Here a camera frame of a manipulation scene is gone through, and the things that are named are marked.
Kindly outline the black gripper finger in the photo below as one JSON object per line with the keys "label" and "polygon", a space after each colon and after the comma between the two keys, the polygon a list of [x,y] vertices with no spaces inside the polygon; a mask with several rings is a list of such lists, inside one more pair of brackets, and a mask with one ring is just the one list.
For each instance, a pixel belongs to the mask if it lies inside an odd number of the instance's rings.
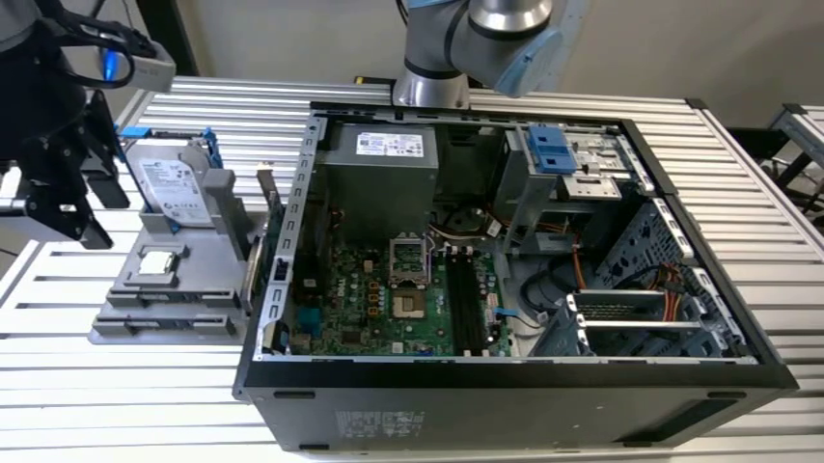
{"label": "black gripper finger", "polygon": [[83,112],[81,141],[88,150],[81,173],[105,208],[128,208],[128,197],[120,186],[115,159],[121,154],[116,127],[101,91],[89,93]]}
{"label": "black gripper finger", "polygon": [[109,249],[113,241],[99,224],[87,199],[81,167],[89,151],[73,129],[25,141],[17,165],[28,183],[29,218],[87,249]]}

